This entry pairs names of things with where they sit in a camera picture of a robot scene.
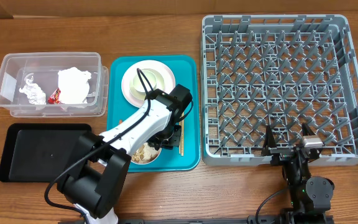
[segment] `black tray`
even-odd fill
[[[12,124],[0,163],[2,182],[50,182],[60,174],[88,124]]]

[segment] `wall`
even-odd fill
[[[356,10],[354,0],[0,0],[0,18]]]

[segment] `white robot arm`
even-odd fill
[[[138,148],[147,142],[153,135],[163,131],[170,122],[172,112],[167,106],[157,100],[151,100],[149,115],[140,124],[130,130],[121,139],[113,142],[112,147],[125,149],[127,154],[132,156]],[[147,110],[147,101],[132,116],[122,122],[119,126],[101,133],[103,141],[108,142],[116,137],[123,130],[134,124]]]
[[[88,214],[91,223],[104,223],[106,220],[114,223],[112,220],[116,216],[112,208],[121,194],[131,155],[141,145],[145,142],[155,148],[179,145],[179,141],[172,139],[180,133],[177,123],[188,115],[182,117],[184,110],[190,103],[193,106],[189,89],[177,85],[169,94],[156,89],[147,97],[148,100],[138,111],[115,128],[99,136],[93,133],[82,135],[67,167],[76,161],[78,165],[65,171],[57,182],[58,191]],[[103,173],[95,171],[84,158],[105,165]]]

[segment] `blue tray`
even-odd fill
[[[190,90],[193,96],[194,107],[185,118],[185,153],[182,157],[179,148],[172,150],[163,149],[161,154],[146,165],[131,163],[129,172],[153,172],[191,170],[200,161],[200,121],[198,113],[198,86],[195,61],[186,55],[163,56],[135,56],[120,57],[115,60],[110,68],[109,104],[107,112],[107,130],[119,124],[119,120],[127,119],[138,108],[132,106],[124,98],[121,91],[121,80],[125,71],[136,62],[142,60],[157,60],[167,65],[173,72],[176,84],[181,84]]]

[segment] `plastic rack grid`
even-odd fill
[[[269,163],[266,125],[291,147],[302,123],[324,142],[311,165],[358,163],[358,65],[344,16],[206,16],[201,59],[205,163]]]

